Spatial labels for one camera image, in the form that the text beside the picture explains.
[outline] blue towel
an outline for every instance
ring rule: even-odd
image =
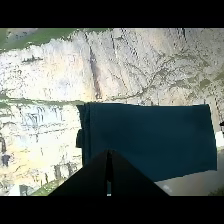
[[[83,164],[116,150],[152,181],[217,170],[217,149],[208,105],[78,106],[82,130],[77,144]]]

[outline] rocky surface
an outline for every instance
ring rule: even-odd
[[[68,177],[66,164],[81,167],[78,114],[71,105],[57,109],[61,100],[192,105],[212,97],[222,120],[223,78],[224,29],[80,31],[66,41],[4,52],[0,93],[11,103],[1,110],[12,116],[0,117],[3,126],[9,122],[1,134],[2,154],[10,156],[0,167],[1,185],[37,188],[60,173]],[[15,99],[22,98],[36,105],[21,102],[18,109]],[[40,100],[55,106],[40,106]]]

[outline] blue cloth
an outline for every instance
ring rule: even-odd
[[[152,181],[217,170],[217,149],[208,105],[78,106],[77,142],[84,165],[104,150],[117,150]]]

